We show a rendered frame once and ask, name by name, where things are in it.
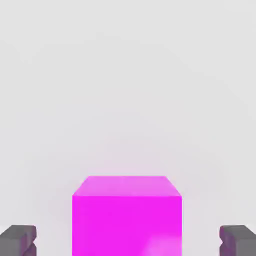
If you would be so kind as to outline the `small magenta cube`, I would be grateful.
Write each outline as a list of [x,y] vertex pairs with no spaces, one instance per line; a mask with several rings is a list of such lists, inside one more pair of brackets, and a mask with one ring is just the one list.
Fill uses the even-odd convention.
[[182,206],[164,176],[89,176],[72,195],[72,256],[182,256]]

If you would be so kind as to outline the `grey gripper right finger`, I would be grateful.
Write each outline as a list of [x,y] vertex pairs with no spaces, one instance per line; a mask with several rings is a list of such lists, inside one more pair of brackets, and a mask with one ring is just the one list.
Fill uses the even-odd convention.
[[256,234],[245,225],[222,225],[219,256],[256,256]]

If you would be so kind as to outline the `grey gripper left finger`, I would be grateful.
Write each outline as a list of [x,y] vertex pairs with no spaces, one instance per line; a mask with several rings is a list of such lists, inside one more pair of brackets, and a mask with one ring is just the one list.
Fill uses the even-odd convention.
[[0,234],[0,256],[37,256],[34,225],[11,225]]

